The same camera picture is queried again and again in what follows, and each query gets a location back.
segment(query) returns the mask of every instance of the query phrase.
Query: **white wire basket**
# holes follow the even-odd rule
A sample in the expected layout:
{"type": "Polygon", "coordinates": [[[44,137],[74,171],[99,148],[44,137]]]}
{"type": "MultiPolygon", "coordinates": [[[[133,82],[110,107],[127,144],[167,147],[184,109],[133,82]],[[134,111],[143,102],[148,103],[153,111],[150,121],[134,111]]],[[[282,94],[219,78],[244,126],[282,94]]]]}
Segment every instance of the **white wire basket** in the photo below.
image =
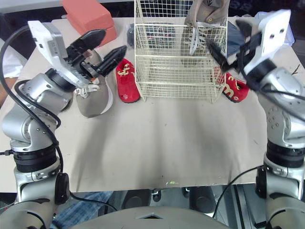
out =
{"type": "Polygon", "coordinates": [[[193,28],[184,25],[193,0],[135,1],[136,83],[141,97],[201,98],[215,102],[225,77],[209,54],[205,39],[226,53],[227,21],[215,28],[198,26],[192,55],[193,28]]]}

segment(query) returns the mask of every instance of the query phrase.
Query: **red box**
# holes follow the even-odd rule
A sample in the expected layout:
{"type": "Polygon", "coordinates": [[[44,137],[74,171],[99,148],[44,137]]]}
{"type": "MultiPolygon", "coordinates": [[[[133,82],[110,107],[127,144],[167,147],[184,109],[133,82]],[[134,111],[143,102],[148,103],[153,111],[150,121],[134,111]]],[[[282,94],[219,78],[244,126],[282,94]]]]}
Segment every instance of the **red box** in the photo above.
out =
{"type": "Polygon", "coordinates": [[[90,30],[106,29],[104,45],[116,39],[114,22],[109,11],[96,0],[63,0],[67,19],[81,35],[90,30]]]}

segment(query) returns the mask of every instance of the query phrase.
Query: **white table surface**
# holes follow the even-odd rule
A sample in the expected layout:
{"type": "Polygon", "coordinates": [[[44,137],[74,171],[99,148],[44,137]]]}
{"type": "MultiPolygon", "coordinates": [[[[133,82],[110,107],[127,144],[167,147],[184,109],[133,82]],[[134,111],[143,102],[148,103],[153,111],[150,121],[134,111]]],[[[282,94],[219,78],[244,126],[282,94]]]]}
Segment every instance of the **white table surface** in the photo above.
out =
{"type": "MultiPolygon", "coordinates": [[[[97,49],[106,54],[126,44],[126,24],[133,18],[114,18],[118,38],[97,49]]],[[[53,24],[66,45],[79,34],[65,19],[53,24]]],[[[126,58],[134,62],[134,51],[126,58]]],[[[291,47],[278,51],[274,62],[293,72],[299,60],[291,47]]],[[[20,79],[31,79],[50,65],[35,50],[20,79]]],[[[305,70],[297,75],[303,82],[305,70]]],[[[210,104],[205,100],[148,98],[125,104],[116,93],[114,74],[109,75],[115,94],[112,108],[95,118],[84,118],[74,101],[59,115],[56,131],[63,152],[64,171],[71,191],[104,191],[138,188],[201,186],[228,183],[233,177],[263,162],[266,150],[266,117],[255,93],[234,104],[225,96],[210,104]]],[[[9,98],[0,110],[0,123],[12,108],[9,98]]],[[[0,151],[10,148],[0,131],[0,151]]],[[[14,192],[12,157],[0,158],[0,191],[14,192]]],[[[255,182],[255,172],[238,183],[255,182]]]]}

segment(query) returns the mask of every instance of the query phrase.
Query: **red slipper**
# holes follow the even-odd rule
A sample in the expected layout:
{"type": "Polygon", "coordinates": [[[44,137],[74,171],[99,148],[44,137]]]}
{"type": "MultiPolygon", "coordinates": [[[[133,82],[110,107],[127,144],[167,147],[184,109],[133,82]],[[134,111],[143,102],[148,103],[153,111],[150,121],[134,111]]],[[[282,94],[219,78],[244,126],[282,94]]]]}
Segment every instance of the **red slipper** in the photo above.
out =
{"type": "Polygon", "coordinates": [[[123,59],[115,69],[118,94],[124,103],[134,103],[140,99],[140,93],[134,79],[134,66],[123,59]]]}
{"type": "Polygon", "coordinates": [[[235,79],[231,74],[225,74],[223,94],[232,102],[239,103],[244,100],[249,92],[249,87],[241,80],[235,79]]]}

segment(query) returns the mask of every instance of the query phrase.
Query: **shoe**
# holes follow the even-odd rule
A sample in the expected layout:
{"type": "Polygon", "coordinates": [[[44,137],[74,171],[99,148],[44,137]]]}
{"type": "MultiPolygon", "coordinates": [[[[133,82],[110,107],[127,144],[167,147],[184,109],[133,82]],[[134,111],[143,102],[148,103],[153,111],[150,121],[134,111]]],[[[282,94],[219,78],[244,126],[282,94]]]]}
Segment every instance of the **shoe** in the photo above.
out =
{"type": "Polygon", "coordinates": [[[244,100],[248,95],[249,87],[243,81],[233,78],[229,73],[226,73],[225,77],[223,94],[234,103],[244,100]]]}
{"type": "MultiPolygon", "coordinates": [[[[184,24],[181,39],[181,56],[205,56],[208,51],[205,39],[215,40],[217,30],[212,30],[223,24],[228,16],[230,0],[194,0],[184,24]]],[[[185,67],[192,67],[197,64],[197,59],[181,59],[185,67]]]]}
{"type": "Polygon", "coordinates": [[[134,66],[123,59],[115,69],[118,94],[124,103],[134,103],[140,99],[140,93],[134,79],[134,66]]]}
{"type": "Polygon", "coordinates": [[[79,111],[86,118],[96,117],[108,111],[113,104],[113,94],[108,85],[107,77],[95,79],[88,88],[76,89],[76,101],[79,111]]]}
{"type": "Polygon", "coordinates": [[[228,16],[229,4],[230,0],[194,0],[184,24],[195,26],[196,22],[223,23],[228,16]]]}

